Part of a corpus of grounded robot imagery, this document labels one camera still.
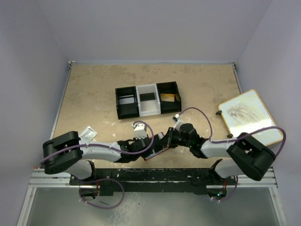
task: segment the gray wall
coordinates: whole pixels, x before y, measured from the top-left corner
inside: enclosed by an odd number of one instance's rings
[[[69,60],[233,62],[272,0],[39,0]]]
[[[67,78],[67,58],[36,0],[0,1],[0,219],[16,225]]]
[[[274,163],[290,225],[301,222],[301,1],[274,0],[238,63],[244,91],[256,89],[287,143]]]

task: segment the white clip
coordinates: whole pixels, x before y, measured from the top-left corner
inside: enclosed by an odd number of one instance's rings
[[[116,143],[116,142],[111,143],[111,144],[109,145],[109,150],[115,145],[115,143]]]

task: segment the metal bracket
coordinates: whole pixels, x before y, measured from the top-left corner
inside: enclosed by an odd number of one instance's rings
[[[234,62],[230,63],[230,64],[232,65],[232,68],[233,68],[233,72],[234,72],[234,75],[235,75],[235,78],[236,78],[236,82],[237,82],[239,93],[242,93],[243,91],[241,89],[241,86],[240,86],[240,83],[239,83],[239,80],[238,80],[236,64]]]
[[[27,194],[23,203],[22,211],[17,226],[26,226],[36,190],[37,188],[35,187],[29,187],[27,189]]]
[[[69,63],[69,71],[70,71],[72,69],[72,65],[77,63],[77,61],[70,60],[68,61],[68,63]]]
[[[284,214],[284,210],[281,204],[280,196],[278,194],[278,190],[275,187],[269,188],[269,193],[271,194],[271,198],[273,201],[274,209],[277,215],[279,226],[286,226],[287,221]]]

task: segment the cable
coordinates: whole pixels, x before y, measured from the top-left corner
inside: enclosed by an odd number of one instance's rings
[[[98,182],[98,181],[100,182],[100,181],[110,180],[110,181],[113,181],[113,182],[117,183],[121,187],[122,197],[121,197],[120,201],[117,204],[113,205],[113,206],[105,207],[105,206],[95,205],[95,204],[90,203],[87,200],[85,200],[83,198],[83,196],[80,194],[80,186],[79,186],[79,197],[80,197],[80,200],[83,201],[84,203],[90,205],[90,206],[93,206],[93,207],[96,207],[96,208],[99,208],[99,209],[103,209],[103,210],[110,210],[110,209],[113,209],[113,208],[119,206],[122,203],[122,201],[123,201],[123,198],[124,198],[124,195],[125,195],[124,188],[123,188],[122,184],[119,181],[115,180],[115,179],[112,179],[112,178],[103,178],[103,179],[98,179],[98,180],[94,180],[94,181],[83,181],[83,180],[80,180],[80,179],[77,179],[77,180],[80,181],[80,182],[82,182],[82,183],[85,183],[85,184],[91,184],[91,183],[95,183],[95,182]]]
[[[213,129],[212,129],[212,125],[211,125],[211,122],[210,122],[208,116],[202,110],[198,109],[197,107],[188,107],[188,108],[184,109],[183,111],[181,111],[179,115],[183,114],[185,111],[187,111],[189,109],[195,109],[195,110],[201,112],[202,115],[207,119],[207,122],[208,122],[209,127],[210,127],[210,136],[209,136],[209,140],[210,140],[212,135],[213,135]]]
[[[283,146],[284,146],[285,141],[286,141],[286,132],[281,127],[278,127],[278,126],[269,126],[269,127],[265,127],[265,128],[262,128],[262,129],[258,129],[256,131],[254,131],[252,133],[248,133],[248,134],[246,134],[246,135],[244,135],[244,136],[242,136],[240,138],[235,138],[235,139],[230,139],[230,140],[218,140],[218,141],[213,141],[211,139],[209,139],[209,140],[213,144],[222,144],[222,143],[228,143],[228,142],[237,142],[237,141],[243,140],[243,139],[245,139],[245,138],[247,138],[247,137],[249,137],[251,135],[254,135],[256,133],[260,133],[260,132],[263,132],[263,131],[266,131],[266,130],[269,130],[269,129],[278,129],[283,134],[283,139],[282,139],[281,145],[280,145],[278,151],[275,154],[276,157],[277,157],[280,154],[280,152],[282,151]]]
[[[248,133],[248,134],[246,134],[246,135],[244,135],[244,136],[242,136],[242,137],[240,137],[240,138],[227,139],[227,140],[218,140],[218,141],[211,140],[211,137],[212,137],[212,135],[213,135],[212,125],[211,125],[211,122],[210,122],[209,118],[207,117],[207,115],[206,115],[203,111],[201,111],[200,109],[198,109],[198,108],[196,108],[196,107],[188,107],[188,108],[184,109],[179,115],[183,114],[185,111],[187,111],[187,110],[189,110],[189,109],[195,109],[195,110],[201,112],[201,113],[203,114],[203,116],[207,119],[207,122],[208,122],[209,127],[210,127],[210,136],[209,136],[208,139],[209,139],[210,142],[213,143],[213,144],[222,144],[222,143],[229,143],[229,142],[237,142],[237,141],[243,140],[243,139],[245,139],[245,138],[247,138],[247,137],[249,137],[249,136],[251,136],[251,135],[254,135],[254,134],[256,134],[256,133],[260,133],[260,132],[263,132],[263,131],[269,130],[269,129],[278,129],[278,130],[280,130],[280,131],[282,132],[282,134],[283,134],[283,139],[282,139],[281,145],[280,145],[278,151],[277,151],[276,154],[275,154],[276,157],[280,154],[280,152],[282,151],[283,146],[284,146],[284,144],[285,144],[285,141],[286,141],[286,132],[284,131],[284,129],[282,129],[281,127],[278,127],[278,126],[269,126],[269,127],[265,127],[265,128],[262,128],[262,129],[258,129],[258,130],[256,130],[256,131],[254,131],[254,132],[252,132],[252,133]]]
[[[151,132],[151,141],[150,141],[150,144],[146,148],[144,148],[143,150],[141,150],[141,151],[138,151],[138,152],[125,152],[125,151],[122,151],[122,150],[117,149],[115,147],[110,147],[108,145],[93,144],[93,143],[92,144],[73,145],[73,146],[70,146],[70,147],[63,148],[63,149],[61,149],[61,150],[59,150],[57,152],[54,152],[54,153],[48,155],[47,157],[43,158],[40,161],[40,164],[41,165],[44,164],[45,161],[47,161],[48,159],[52,158],[53,156],[56,156],[56,155],[58,155],[60,153],[67,152],[69,150],[72,150],[72,149],[78,148],[78,147],[93,147],[93,146],[97,146],[97,147],[108,148],[108,149],[111,149],[111,150],[114,150],[116,152],[120,152],[120,153],[123,153],[123,154],[130,154],[130,155],[141,154],[141,153],[147,151],[152,146],[152,144],[154,143],[154,132],[153,132],[152,128],[149,126],[149,124],[147,124],[144,121],[135,121],[135,122],[133,122],[133,125],[136,124],[136,123],[138,123],[138,122],[143,123],[144,125],[146,125],[146,127],[148,127],[150,129],[150,132]]]
[[[210,200],[214,200],[214,201],[216,201],[216,202],[222,202],[222,201],[226,201],[227,199],[229,199],[234,193],[235,193],[235,191],[236,191],[236,189],[237,189],[237,186],[238,186],[238,176],[235,176],[235,186],[234,186],[234,188],[233,188],[233,190],[231,191],[231,193],[229,194],[229,195],[227,195],[225,198],[223,198],[223,199],[213,199],[212,197],[209,197],[210,198]]]
[[[232,192],[229,195],[227,195],[225,198],[221,199],[220,200],[221,202],[226,201],[227,199],[229,199],[234,194],[234,192],[236,191],[237,186],[238,186],[238,176],[235,176],[235,180],[236,180],[236,183],[235,183],[235,186],[234,186]]]

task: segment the white plastic piece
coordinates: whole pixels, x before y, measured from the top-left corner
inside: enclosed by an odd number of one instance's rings
[[[80,160],[70,166],[67,170],[65,170],[65,172],[76,176],[80,180],[83,180],[92,175],[92,168],[88,161]]]
[[[79,135],[80,139],[86,140],[87,142],[90,142],[94,137],[96,137],[97,132],[92,129],[90,126],[87,126],[87,128],[84,129],[84,131],[81,132]]]
[[[172,119],[174,121],[174,129],[179,130],[180,126],[184,124],[184,121],[179,114],[176,114]]]
[[[147,129],[147,127],[143,123],[140,123],[140,124],[136,125],[135,128],[134,128],[135,138],[136,139],[146,138],[147,137],[146,129]]]
[[[244,175],[233,159],[223,159],[215,167],[215,172],[221,178],[227,178],[233,175]]]
[[[136,92],[140,117],[161,114],[160,99],[156,84],[136,86]],[[155,95],[155,99],[141,101],[140,95],[147,93],[153,93]]]
[[[227,153],[227,149],[232,144],[234,144],[234,142],[213,144],[208,140],[202,145],[201,151],[207,158],[230,157],[229,154]]]

